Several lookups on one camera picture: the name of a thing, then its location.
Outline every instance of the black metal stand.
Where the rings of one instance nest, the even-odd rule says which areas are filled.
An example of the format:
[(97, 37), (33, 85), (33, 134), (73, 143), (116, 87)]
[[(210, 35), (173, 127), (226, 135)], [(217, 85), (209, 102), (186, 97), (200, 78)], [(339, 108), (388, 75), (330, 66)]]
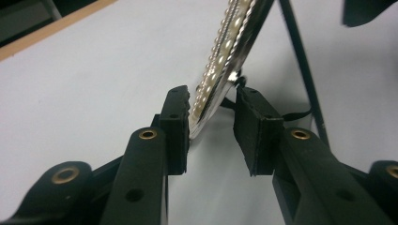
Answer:
[(326, 132), (326, 126), (323, 119), (321, 107), (316, 94), (316, 89), (313, 81), (313, 75), (310, 70), (310, 65), (307, 60), (307, 55), (304, 51), (304, 45), (302, 44), (301, 37), (299, 34), (299, 28), (296, 23), (293, 9), (290, 5), (289, 0), (280, 0), (281, 9), (286, 21), (287, 30), (289, 31), (290, 39), (293, 44), (293, 48), (296, 53), (298, 65), (301, 71), (301, 77), (304, 81), (305, 89), (307, 91), (308, 99), (310, 100), (313, 116), (316, 122), (316, 128), (319, 133), (320, 139), (329, 145), (328, 134)]

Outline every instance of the black mechanical part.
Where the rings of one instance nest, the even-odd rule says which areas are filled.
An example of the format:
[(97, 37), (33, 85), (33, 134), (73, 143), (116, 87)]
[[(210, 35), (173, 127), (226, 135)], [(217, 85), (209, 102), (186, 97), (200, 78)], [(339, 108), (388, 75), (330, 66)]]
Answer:
[(181, 175), (187, 170), (190, 147), (189, 98), (186, 85), (171, 89), (159, 116), (159, 127), (166, 134), (169, 175)]
[(272, 174), (273, 152), (283, 119), (258, 91), (237, 87), (234, 134), (250, 175)]
[(392, 221), (398, 224), (398, 162), (375, 162), (366, 180), (369, 193)]
[(80, 224), (92, 189), (92, 178), (84, 162), (64, 162), (45, 172), (30, 188), (12, 218), (1, 224)]
[(286, 224), (393, 224), (311, 131), (286, 129), (280, 151), (273, 184)]
[(343, 24), (355, 27), (369, 23), (395, 2), (397, 0), (345, 0)]
[(157, 127), (135, 131), (100, 224), (167, 224), (166, 180), (165, 134)]
[(293, 9), (290, 5), (289, 0), (280, 0), (281, 9), (286, 21), (287, 30), (289, 31), (290, 39), (293, 44), (293, 48), (296, 53), (296, 58), (298, 60), (299, 69), (301, 72), (302, 80), (304, 81), (305, 89), (307, 91), (308, 99), (312, 107), (312, 114), (316, 122), (316, 128), (319, 133), (320, 139), (329, 146), (328, 134), (326, 131), (325, 121), (323, 119), (321, 106), (319, 104), (318, 96), (315, 89), (315, 84), (313, 80), (313, 75), (310, 70), (310, 65), (307, 60), (307, 55), (304, 51), (304, 45), (301, 41), (301, 36), (299, 34), (299, 28), (296, 23), (295, 15)]

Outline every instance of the white table surface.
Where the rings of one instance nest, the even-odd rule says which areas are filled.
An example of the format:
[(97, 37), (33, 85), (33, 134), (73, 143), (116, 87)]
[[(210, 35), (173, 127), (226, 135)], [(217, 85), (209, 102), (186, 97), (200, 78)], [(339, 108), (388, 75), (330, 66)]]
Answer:
[[(167, 91), (201, 79), (227, 1), (118, 0), (0, 62), (0, 220), (49, 168), (93, 169), (121, 156)], [(294, 1), (332, 152), (368, 171), (398, 160), (398, 7), (357, 28), (343, 1)], [(279, 4), (244, 65), (248, 86), (281, 113), (308, 99)], [(170, 224), (283, 224), (271, 177), (250, 177), (219, 110), (170, 179)], [(309, 122), (300, 123), (308, 127)]]

